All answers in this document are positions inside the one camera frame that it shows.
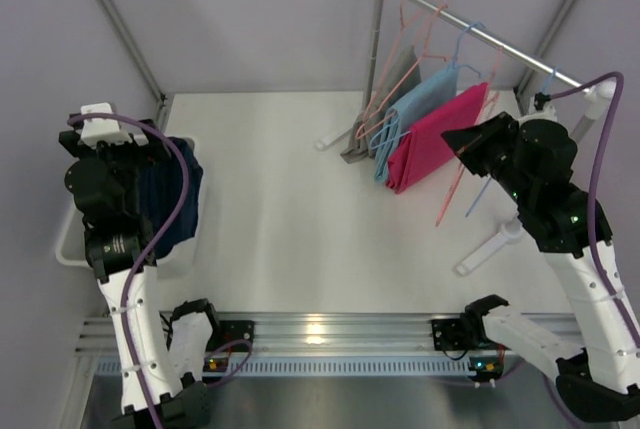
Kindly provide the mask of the navy blue trousers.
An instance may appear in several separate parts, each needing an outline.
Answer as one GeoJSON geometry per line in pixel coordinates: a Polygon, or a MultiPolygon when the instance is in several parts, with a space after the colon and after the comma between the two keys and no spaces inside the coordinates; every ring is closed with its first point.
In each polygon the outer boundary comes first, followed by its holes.
{"type": "MultiPolygon", "coordinates": [[[[167,257],[173,248],[195,236],[198,227],[199,194],[204,170],[189,142],[183,138],[170,140],[181,152],[188,169],[189,187],[180,213],[155,245],[157,258],[167,257]]],[[[182,171],[174,155],[166,161],[146,168],[140,174],[140,212],[157,233],[173,211],[182,190],[182,171]]]]}

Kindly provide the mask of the coral pink hanger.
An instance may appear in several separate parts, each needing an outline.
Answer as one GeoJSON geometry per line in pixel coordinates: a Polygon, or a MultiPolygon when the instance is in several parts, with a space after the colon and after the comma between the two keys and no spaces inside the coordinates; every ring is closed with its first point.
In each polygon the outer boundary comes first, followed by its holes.
{"type": "MultiPolygon", "coordinates": [[[[495,108],[497,100],[499,99],[499,93],[497,91],[491,92],[491,86],[493,85],[494,79],[500,68],[503,57],[504,57],[504,46],[500,45],[496,49],[496,55],[493,60],[491,71],[485,80],[486,88],[484,92],[483,102],[480,107],[480,111],[478,112],[478,115],[474,121],[475,124],[483,122],[485,119],[488,118],[488,116],[492,113],[493,109],[495,108]]],[[[441,225],[441,222],[445,217],[445,214],[461,182],[464,171],[465,171],[464,165],[461,162],[459,162],[457,165],[456,172],[454,173],[454,177],[451,180],[451,184],[449,185],[447,193],[443,199],[443,203],[438,213],[438,216],[436,217],[436,221],[435,221],[436,228],[438,228],[441,225]]]]}

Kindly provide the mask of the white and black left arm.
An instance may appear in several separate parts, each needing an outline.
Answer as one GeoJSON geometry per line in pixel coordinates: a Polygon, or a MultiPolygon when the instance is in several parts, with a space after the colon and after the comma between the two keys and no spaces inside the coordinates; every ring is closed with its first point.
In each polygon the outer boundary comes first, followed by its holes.
{"type": "Polygon", "coordinates": [[[114,428],[202,428],[202,366],[219,330],[213,305],[188,301],[162,326],[158,262],[197,232],[203,170],[182,139],[97,105],[70,117],[64,185],[81,215],[84,255],[109,309],[121,365],[114,428]]]}

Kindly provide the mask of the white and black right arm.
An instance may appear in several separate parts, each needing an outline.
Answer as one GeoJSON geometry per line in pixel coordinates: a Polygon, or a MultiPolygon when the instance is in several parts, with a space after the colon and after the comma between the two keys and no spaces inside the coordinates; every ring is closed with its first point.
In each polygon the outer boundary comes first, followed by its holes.
{"type": "Polygon", "coordinates": [[[581,331],[562,341],[505,299],[489,295],[460,315],[467,343],[500,344],[550,379],[585,423],[639,414],[639,323],[616,266],[612,231],[599,203],[571,181],[578,147],[547,119],[505,112],[442,138],[474,175],[490,176],[516,203],[517,218],[554,270],[581,331]]]}

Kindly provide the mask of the pink trousers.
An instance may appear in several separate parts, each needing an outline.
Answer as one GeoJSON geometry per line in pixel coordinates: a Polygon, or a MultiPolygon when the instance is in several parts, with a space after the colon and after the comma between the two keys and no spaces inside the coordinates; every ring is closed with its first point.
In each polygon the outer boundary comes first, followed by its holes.
{"type": "Polygon", "coordinates": [[[413,123],[387,160],[386,187],[400,194],[451,160],[454,154],[442,134],[472,126],[488,89],[488,82],[471,86],[413,123]]]}

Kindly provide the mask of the light blue trousers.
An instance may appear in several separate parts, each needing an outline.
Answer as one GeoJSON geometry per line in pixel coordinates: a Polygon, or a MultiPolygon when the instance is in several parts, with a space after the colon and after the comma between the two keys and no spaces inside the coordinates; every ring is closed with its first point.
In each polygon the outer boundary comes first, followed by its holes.
{"type": "Polygon", "coordinates": [[[372,137],[376,150],[374,181],[386,183],[389,178],[387,162],[399,147],[400,139],[410,126],[456,96],[459,69],[446,67],[421,82],[397,100],[386,112],[388,119],[372,137]]]}

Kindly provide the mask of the grey trousers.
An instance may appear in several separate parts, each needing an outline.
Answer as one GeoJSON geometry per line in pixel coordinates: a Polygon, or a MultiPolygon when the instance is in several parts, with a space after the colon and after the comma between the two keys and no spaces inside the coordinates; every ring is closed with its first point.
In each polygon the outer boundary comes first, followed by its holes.
{"type": "MultiPolygon", "coordinates": [[[[373,126],[378,124],[384,118],[386,111],[391,106],[421,83],[422,77],[420,73],[420,66],[416,66],[415,69],[399,85],[399,87],[394,90],[394,87],[400,82],[402,77],[416,61],[417,57],[413,45],[406,47],[400,52],[396,61],[389,69],[386,82],[383,84],[371,106],[371,111],[380,110],[380,112],[374,114],[366,123],[366,130],[371,129],[373,126]]],[[[349,134],[347,147],[341,152],[341,157],[347,164],[359,162],[366,157],[374,158],[376,154],[376,150],[370,148],[370,143],[373,135],[380,129],[379,126],[369,132],[364,139],[357,140],[355,136],[356,131],[362,123],[363,112],[364,110],[362,110],[356,117],[349,134]]]]}

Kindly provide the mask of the white and metal clothes rack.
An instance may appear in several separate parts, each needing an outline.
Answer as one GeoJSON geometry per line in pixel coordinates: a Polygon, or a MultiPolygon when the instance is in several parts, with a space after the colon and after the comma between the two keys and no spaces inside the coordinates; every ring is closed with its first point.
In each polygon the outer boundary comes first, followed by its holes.
{"type": "MultiPolygon", "coordinates": [[[[435,4],[427,0],[410,0],[417,6],[426,9],[428,12],[437,13],[435,4]]],[[[381,16],[384,0],[374,0],[373,21],[371,23],[370,47],[368,50],[368,63],[365,71],[365,87],[362,96],[362,103],[367,104],[371,100],[373,79],[376,69],[377,50],[381,28],[381,16]]],[[[549,75],[572,87],[577,87],[579,83],[571,77],[555,71],[551,66],[543,63],[537,57],[527,54],[509,43],[490,34],[480,25],[474,25],[459,16],[450,12],[442,11],[437,16],[448,24],[467,32],[467,34],[481,41],[482,43],[496,49],[500,55],[510,57],[526,67],[549,75]]],[[[605,114],[609,103],[612,101],[615,89],[614,83],[601,82],[590,85],[583,90],[586,100],[590,103],[589,108],[574,127],[571,136],[576,142],[581,142],[588,131],[592,128],[597,119],[605,114]]],[[[505,246],[519,242],[524,237],[524,229],[518,219],[513,219],[500,226],[500,229],[474,252],[462,260],[454,271],[461,277],[466,277],[488,261],[492,256],[501,251],[505,246]]]]}

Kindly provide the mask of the white plastic laundry basket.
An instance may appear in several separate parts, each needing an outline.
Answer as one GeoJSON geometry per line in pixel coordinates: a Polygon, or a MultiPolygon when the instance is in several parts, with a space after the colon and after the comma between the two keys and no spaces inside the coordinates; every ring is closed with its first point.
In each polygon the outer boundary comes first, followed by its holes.
{"type": "MultiPolygon", "coordinates": [[[[199,161],[200,144],[195,137],[187,135],[173,137],[186,139],[199,161]]],[[[199,194],[199,219],[195,236],[176,245],[167,257],[156,257],[158,274],[161,278],[167,279],[182,277],[191,270],[200,236],[200,222],[203,219],[203,213],[206,207],[207,190],[207,180],[204,172],[199,194]]],[[[73,204],[69,206],[66,218],[63,222],[62,230],[55,246],[55,256],[58,262],[64,266],[84,269],[89,267],[84,253],[84,228],[82,224],[82,215],[73,204]]]]}

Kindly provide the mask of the aluminium mounting rail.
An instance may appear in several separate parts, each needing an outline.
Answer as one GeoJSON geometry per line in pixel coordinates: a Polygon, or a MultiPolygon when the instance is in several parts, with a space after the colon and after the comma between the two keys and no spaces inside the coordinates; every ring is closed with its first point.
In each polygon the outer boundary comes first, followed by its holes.
{"type": "MultiPolygon", "coordinates": [[[[527,318],[559,338],[583,344],[575,317],[568,313],[526,314],[527,318]]],[[[232,335],[252,337],[262,356],[431,355],[432,320],[458,318],[456,314],[319,314],[222,313],[220,322],[232,335]],[[239,321],[249,329],[236,329],[239,321]]],[[[115,356],[117,345],[109,317],[85,319],[74,346],[75,356],[115,356]]]]}

